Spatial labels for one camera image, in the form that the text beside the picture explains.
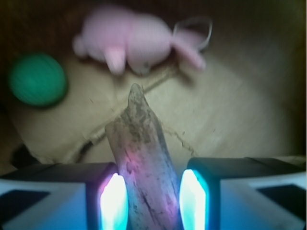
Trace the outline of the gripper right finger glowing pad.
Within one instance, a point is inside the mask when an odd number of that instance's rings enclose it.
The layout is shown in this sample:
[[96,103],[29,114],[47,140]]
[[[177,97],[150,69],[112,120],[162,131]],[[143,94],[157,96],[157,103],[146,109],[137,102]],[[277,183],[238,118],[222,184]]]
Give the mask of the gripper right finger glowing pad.
[[307,173],[274,158],[191,158],[179,203],[186,230],[304,230]]

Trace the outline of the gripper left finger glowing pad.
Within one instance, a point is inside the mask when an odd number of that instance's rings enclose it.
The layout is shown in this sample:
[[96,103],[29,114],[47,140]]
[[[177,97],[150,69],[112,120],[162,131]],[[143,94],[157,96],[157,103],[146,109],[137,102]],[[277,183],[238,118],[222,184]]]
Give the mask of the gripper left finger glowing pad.
[[34,164],[0,178],[3,230],[124,230],[128,195],[116,164]]

